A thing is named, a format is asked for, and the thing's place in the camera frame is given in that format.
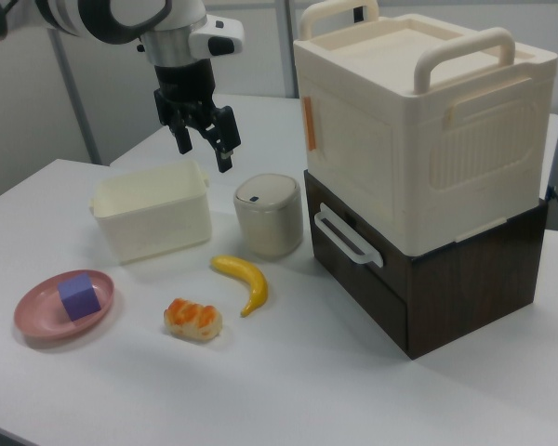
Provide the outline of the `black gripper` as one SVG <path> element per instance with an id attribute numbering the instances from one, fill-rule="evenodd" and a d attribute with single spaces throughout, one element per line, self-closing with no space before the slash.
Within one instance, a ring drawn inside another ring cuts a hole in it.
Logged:
<path id="1" fill-rule="evenodd" d="M 179 153 L 193 149 L 190 133 L 180 112 L 190 112 L 201 124 L 201 136 L 215 152 L 220 173 L 233 167 L 233 150 L 241 144 L 237 123 L 230 106 L 217 108 L 212 95 L 215 79 L 209 59 L 181 67 L 155 66 L 159 88 L 154 91 L 161 124 L 167 124 Z"/>

